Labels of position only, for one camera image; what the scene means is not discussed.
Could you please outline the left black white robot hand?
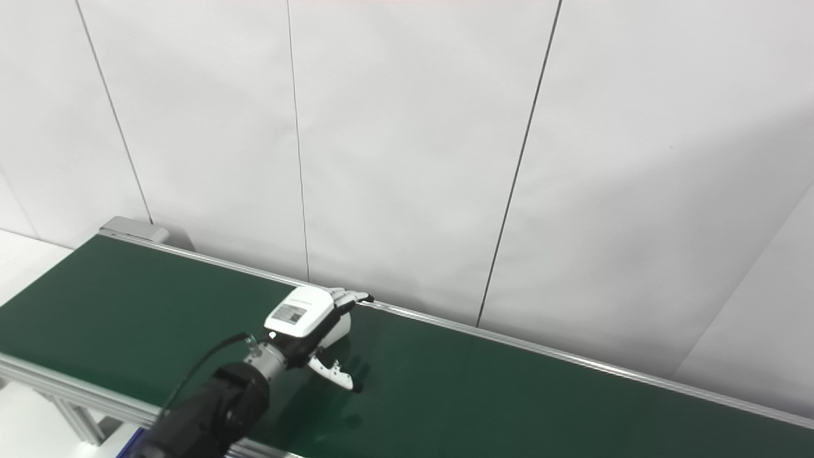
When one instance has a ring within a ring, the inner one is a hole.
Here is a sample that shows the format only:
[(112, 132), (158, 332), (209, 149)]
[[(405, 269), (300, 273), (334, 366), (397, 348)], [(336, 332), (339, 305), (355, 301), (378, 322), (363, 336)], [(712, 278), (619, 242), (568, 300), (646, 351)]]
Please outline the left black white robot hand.
[(374, 301), (374, 296), (360, 291), (297, 287), (267, 315), (268, 342), (285, 357), (288, 369), (309, 367), (326, 380), (361, 393), (361, 383), (343, 371), (328, 348), (348, 335), (351, 310)]

